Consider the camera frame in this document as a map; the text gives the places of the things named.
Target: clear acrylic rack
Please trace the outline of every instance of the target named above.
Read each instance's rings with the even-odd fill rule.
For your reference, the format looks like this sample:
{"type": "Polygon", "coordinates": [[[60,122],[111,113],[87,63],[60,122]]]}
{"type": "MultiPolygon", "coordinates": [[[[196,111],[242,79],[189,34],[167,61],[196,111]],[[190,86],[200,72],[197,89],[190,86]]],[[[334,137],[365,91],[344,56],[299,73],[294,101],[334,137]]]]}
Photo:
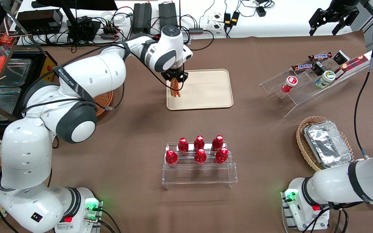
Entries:
{"type": "MultiPolygon", "coordinates": [[[[327,59],[325,61],[319,61],[324,67],[327,68],[329,71],[335,71],[340,65],[334,59],[327,59]]],[[[304,62],[299,63],[298,65],[304,65],[308,63],[315,63],[315,61],[306,60],[304,62]]],[[[288,96],[290,100],[293,102],[294,107],[284,116],[286,117],[291,112],[296,112],[305,106],[309,105],[310,103],[314,102],[317,98],[327,94],[331,90],[335,90],[337,88],[341,88],[346,84],[346,81],[352,75],[358,73],[359,71],[368,68],[369,65],[365,65],[364,67],[346,74],[342,75],[338,80],[333,81],[332,83],[328,84],[325,88],[320,89],[316,87],[315,82],[319,78],[312,69],[308,69],[305,71],[292,71],[292,69],[288,69],[264,82],[259,84],[259,87],[263,87],[268,93],[275,92],[278,97],[283,99],[285,96],[288,96]],[[285,80],[290,75],[297,77],[298,83],[295,87],[291,89],[290,92],[284,93],[281,91],[281,86],[285,83],[285,80]]]]}
{"type": "Polygon", "coordinates": [[[195,164],[194,143],[188,142],[189,151],[178,151],[178,143],[167,143],[163,165],[162,185],[165,188],[176,184],[228,184],[230,187],[237,183],[237,168],[231,149],[227,142],[224,142],[228,149],[228,159],[224,163],[214,163],[216,152],[211,151],[212,142],[205,142],[204,150],[207,155],[204,164],[195,164]],[[173,150],[178,155],[179,163],[170,165],[165,161],[167,150],[173,150]]]}

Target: white tape roll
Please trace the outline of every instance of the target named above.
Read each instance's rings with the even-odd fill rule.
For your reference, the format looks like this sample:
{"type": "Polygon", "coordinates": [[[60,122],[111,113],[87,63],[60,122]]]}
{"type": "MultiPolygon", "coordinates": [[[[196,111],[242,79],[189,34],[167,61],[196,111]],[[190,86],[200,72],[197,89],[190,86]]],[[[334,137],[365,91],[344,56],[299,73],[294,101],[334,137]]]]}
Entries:
{"type": "Polygon", "coordinates": [[[115,25],[117,24],[121,24],[123,22],[125,22],[125,16],[124,15],[116,15],[114,18],[113,18],[113,22],[115,25]]]}

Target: power adapter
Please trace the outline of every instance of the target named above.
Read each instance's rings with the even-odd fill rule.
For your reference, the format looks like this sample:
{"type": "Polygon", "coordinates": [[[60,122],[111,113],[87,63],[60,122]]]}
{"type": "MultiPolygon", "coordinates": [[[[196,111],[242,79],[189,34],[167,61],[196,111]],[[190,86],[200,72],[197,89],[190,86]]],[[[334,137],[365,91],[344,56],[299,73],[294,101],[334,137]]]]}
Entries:
{"type": "Polygon", "coordinates": [[[266,11],[262,6],[257,7],[256,12],[260,17],[264,17],[266,15],[266,11]]]}
{"type": "Polygon", "coordinates": [[[224,29],[231,27],[231,14],[224,13],[224,29]]]}
{"type": "Polygon", "coordinates": [[[233,26],[237,25],[237,21],[238,21],[239,16],[240,16],[240,13],[234,11],[234,13],[232,14],[231,25],[233,25],[233,26]]]}

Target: red bottle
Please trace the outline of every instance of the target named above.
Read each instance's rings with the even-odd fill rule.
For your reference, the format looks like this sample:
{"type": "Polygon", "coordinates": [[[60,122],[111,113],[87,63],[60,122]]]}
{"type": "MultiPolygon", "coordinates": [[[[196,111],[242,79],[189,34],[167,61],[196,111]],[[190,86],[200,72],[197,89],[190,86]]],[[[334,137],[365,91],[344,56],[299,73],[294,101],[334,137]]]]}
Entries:
{"type": "Polygon", "coordinates": [[[203,164],[207,160],[207,155],[204,149],[199,149],[194,156],[194,160],[196,164],[203,164]]]}
{"type": "Polygon", "coordinates": [[[185,138],[179,139],[178,150],[182,152],[188,152],[188,142],[185,138]]]}
{"type": "Polygon", "coordinates": [[[199,149],[204,149],[204,145],[205,145],[204,138],[201,135],[197,136],[197,138],[194,141],[194,151],[198,151],[199,149]]]}
{"type": "Polygon", "coordinates": [[[214,163],[224,163],[228,159],[228,149],[226,147],[221,148],[214,157],[214,163]]]}
{"type": "Polygon", "coordinates": [[[222,148],[223,144],[224,144],[224,138],[222,137],[222,135],[218,135],[213,140],[213,145],[211,147],[211,151],[219,151],[222,148]]]}
{"type": "Polygon", "coordinates": [[[168,150],[166,152],[165,160],[168,164],[178,164],[178,155],[173,150],[168,150]]]}

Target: foil lid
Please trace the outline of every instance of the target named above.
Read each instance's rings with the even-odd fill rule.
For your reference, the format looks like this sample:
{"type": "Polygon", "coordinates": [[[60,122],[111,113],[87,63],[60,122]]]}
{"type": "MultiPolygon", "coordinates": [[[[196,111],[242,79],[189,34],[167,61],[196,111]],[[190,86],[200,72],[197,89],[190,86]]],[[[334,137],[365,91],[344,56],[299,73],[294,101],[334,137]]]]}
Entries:
{"type": "Polygon", "coordinates": [[[348,146],[333,121],[323,121],[303,128],[303,134],[323,168],[354,161],[348,146]]]}

